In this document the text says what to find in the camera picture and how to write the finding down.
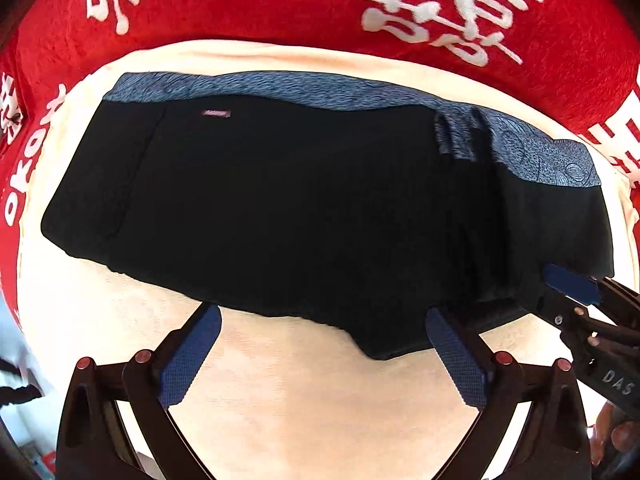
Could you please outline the person's right hand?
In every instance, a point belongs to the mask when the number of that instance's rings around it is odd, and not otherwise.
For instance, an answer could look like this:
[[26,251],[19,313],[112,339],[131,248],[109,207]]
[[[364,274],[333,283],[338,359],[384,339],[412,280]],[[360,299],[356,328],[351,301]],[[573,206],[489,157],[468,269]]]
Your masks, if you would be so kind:
[[592,426],[592,435],[589,439],[590,458],[593,466],[597,467],[605,454],[605,445],[610,442],[616,451],[628,452],[639,440],[638,422],[614,422],[614,408],[606,402],[600,411],[596,422]]

